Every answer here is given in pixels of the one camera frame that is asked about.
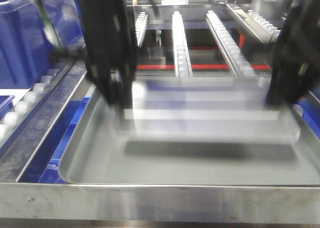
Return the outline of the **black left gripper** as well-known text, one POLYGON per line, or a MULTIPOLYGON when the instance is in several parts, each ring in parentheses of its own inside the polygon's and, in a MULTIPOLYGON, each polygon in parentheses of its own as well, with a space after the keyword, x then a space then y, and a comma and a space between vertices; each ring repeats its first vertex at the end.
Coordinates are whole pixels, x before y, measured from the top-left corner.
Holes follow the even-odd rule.
POLYGON ((126 0, 75 1, 87 52, 87 77, 109 105, 131 108, 137 39, 126 0))

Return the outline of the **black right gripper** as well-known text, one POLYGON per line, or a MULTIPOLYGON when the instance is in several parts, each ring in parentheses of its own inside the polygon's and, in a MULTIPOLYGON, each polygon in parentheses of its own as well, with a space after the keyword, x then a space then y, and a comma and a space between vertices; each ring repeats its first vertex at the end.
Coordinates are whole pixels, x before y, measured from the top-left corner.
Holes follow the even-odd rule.
POLYGON ((293 0, 272 49, 270 106, 294 104, 320 82, 320 0, 293 0))

